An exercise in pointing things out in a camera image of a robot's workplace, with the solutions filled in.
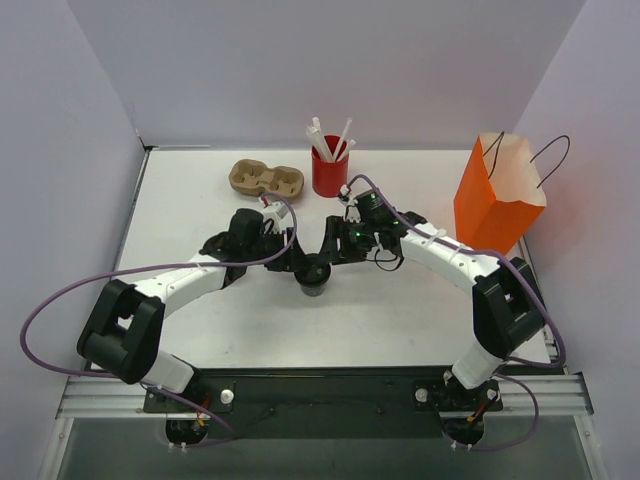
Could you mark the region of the black cup lid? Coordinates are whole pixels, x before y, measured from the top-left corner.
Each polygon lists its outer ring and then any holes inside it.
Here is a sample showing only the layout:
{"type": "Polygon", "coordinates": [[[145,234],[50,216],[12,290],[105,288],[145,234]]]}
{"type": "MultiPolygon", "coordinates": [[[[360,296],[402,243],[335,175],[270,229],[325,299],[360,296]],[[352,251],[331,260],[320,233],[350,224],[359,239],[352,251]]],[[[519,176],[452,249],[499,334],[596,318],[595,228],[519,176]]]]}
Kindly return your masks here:
{"type": "Polygon", "coordinates": [[[298,284],[309,288],[325,285],[331,275],[330,263],[319,254],[308,254],[306,260],[305,266],[294,273],[298,284]]]}

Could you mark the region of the dark coffee cup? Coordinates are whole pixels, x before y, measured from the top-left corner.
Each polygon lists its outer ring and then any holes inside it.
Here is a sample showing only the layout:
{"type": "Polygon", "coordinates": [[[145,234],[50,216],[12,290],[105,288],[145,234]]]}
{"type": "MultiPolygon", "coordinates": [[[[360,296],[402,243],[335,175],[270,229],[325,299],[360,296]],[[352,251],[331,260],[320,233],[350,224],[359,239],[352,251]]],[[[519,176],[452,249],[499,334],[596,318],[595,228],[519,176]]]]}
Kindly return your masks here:
{"type": "Polygon", "coordinates": [[[309,297],[318,297],[322,295],[325,291],[325,288],[326,288],[326,281],[315,282],[315,283],[308,283],[308,282],[300,283],[300,289],[302,293],[309,297]]]}

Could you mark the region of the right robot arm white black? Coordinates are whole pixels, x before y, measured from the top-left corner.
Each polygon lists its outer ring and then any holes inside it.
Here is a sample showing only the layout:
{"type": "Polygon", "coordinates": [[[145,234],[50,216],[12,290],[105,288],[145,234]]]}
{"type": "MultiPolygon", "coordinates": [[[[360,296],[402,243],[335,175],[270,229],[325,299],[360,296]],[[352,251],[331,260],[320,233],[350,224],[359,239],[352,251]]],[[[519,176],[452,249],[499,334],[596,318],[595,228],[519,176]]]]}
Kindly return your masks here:
{"type": "Polygon", "coordinates": [[[492,250],[473,250],[424,217],[397,211],[374,189],[355,194],[344,185],[338,199],[345,212],[328,218],[330,263],[359,262],[380,247],[470,295],[473,340],[443,384],[450,405],[468,406],[479,387],[547,325],[529,265],[492,250]]]}

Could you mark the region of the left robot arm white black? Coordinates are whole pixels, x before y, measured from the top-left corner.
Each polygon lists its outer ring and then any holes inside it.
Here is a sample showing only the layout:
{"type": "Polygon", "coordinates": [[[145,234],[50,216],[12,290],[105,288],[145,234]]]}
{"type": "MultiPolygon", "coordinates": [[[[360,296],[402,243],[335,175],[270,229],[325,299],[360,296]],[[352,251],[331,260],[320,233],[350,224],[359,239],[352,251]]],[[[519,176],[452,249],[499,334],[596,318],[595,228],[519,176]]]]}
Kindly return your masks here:
{"type": "Polygon", "coordinates": [[[187,267],[132,284],[109,281],[79,336],[77,352],[126,384],[166,389],[179,410],[195,409],[203,386],[195,367],[160,350],[164,320],[198,298],[229,287],[248,267],[273,261],[291,241],[282,221],[294,215],[283,201],[260,210],[240,208],[228,229],[209,238],[187,267]]]}

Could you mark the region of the brown cardboard cup carrier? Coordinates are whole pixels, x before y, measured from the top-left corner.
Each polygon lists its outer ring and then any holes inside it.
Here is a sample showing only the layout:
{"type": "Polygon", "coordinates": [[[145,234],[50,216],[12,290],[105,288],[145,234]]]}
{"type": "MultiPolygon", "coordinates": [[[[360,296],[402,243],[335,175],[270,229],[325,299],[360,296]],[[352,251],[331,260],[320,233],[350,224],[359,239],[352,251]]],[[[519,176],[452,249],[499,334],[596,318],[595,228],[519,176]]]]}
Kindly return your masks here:
{"type": "Polygon", "coordinates": [[[277,194],[289,202],[296,200],[305,184],[303,173],[293,167],[269,167],[253,159],[237,161],[228,175],[230,187],[238,193],[258,197],[277,194]]]}

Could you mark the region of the red straw holder cup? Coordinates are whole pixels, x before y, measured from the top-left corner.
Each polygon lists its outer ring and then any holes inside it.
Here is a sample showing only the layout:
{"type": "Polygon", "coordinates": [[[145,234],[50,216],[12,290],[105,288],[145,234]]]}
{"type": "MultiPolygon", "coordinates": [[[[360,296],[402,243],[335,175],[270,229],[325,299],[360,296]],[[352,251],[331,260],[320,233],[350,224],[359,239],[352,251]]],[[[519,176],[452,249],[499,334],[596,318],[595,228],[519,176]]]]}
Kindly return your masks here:
{"type": "Polygon", "coordinates": [[[315,147],[311,148],[312,159],[312,188],[316,194],[325,198],[336,197],[343,185],[347,183],[349,155],[343,155],[347,143],[339,143],[340,137],[337,135],[326,135],[325,141],[331,153],[339,148],[340,161],[323,161],[315,147]]]}

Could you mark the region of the wrapped white straw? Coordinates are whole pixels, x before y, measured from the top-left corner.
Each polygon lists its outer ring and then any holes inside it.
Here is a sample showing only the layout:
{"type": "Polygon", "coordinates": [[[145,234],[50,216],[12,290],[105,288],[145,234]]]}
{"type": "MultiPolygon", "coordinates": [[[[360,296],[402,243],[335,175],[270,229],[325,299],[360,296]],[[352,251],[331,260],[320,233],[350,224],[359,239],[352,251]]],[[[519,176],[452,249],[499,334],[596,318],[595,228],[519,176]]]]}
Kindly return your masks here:
{"type": "Polygon", "coordinates": [[[356,144],[356,141],[353,139],[350,139],[344,151],[342,152],[342,155],[339,157],[338,161],[342,161],[343,159],[345,159],[349,155],[351,149],[355,146],[355,144],[356,144]]]}
{"type": "Polygon", "coordinates": [[[325,163],[333,163],[333,154],[329,149],[325,136],[321,130],[318,117],[313,117],[311,124],[306,126],[306,135],[312,146],[315,148],[318,157],[325,163]]]}
{"type": "Polygon", "coordinates": [[[333,161],[334,162],[339,162],[339,157],[342,155],[342,152],[344,151],[345,147],[347,146],[348,142],[349,142],[349,138],[348,138],[348,134],[350,131],[350,127],[352,124],[353,119],[352,118],[348,118],[345,122],[344,128],[341,132],[341,135],[339,136],[339,140],[336,143],[336,147],[333,153],[333,161]]]}

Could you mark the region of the orange paper bag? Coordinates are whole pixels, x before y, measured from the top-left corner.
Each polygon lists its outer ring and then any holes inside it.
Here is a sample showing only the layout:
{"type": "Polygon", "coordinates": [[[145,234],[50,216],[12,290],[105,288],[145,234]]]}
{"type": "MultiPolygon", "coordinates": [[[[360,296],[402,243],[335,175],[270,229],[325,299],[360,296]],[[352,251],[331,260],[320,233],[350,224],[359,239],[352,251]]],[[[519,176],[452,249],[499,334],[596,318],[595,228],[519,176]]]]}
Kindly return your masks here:
{"type": "Polygon", "coordinates": [[[478,135],[454,200],[456,238],[475,249],[507,254],[547,206],[533,152],[524,136],[478,135]]]}

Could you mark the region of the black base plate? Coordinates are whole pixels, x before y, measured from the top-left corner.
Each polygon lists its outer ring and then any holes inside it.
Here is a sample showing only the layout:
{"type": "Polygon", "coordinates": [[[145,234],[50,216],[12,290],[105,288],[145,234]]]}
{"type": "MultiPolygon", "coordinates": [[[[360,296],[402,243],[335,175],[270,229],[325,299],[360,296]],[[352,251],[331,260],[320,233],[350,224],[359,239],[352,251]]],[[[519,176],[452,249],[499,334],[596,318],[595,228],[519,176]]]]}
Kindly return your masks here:
{"type": "Polygon", "coordinates": [[[164,414],[170,439],[414,439],[443,433],[476,444],[484,417],[503,408],[486,380],[466,390],[444,366],[204,369],[184,397],[217,421],[154,391],[143,410],[164,414]]]}

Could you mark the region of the aluminium frame rail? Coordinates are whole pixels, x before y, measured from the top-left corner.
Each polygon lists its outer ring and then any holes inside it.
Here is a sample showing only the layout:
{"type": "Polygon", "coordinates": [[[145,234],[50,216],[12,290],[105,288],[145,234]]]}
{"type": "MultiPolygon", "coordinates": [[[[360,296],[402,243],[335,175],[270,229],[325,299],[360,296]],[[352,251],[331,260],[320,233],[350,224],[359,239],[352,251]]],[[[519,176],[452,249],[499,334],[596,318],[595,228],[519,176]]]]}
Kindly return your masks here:
{"type": "MultiPolygon", "coordinates": [[[[304,406],[318,404],[322,399],[364,400],[387,405],[393,395],[407,393],[414,402],[412,388],[402,387],[398,377],[353,375],[280,375],[259,376],[263,384],[258,394],[267,403],[279,400],[304,406]]],[[[240,411],[250,400],[249,378],[222,379],[213,387],[213,399],[208,410],[222,417],[240,411]]],[[[594,408],[584,378],[576,375],[515,375],[507,373],[497,379],[501,395],[499,414],[525,416],[537,403],[539,413],[546,416],[588,416],[594,408]]],[[[160,395],[148,393],[142,386],[126,385],[119,380],[79,378],[67,382],[58,407],[59,418],[135,418],[141,415],[186,419],[195,416],[195,409],[160,395]]]]}

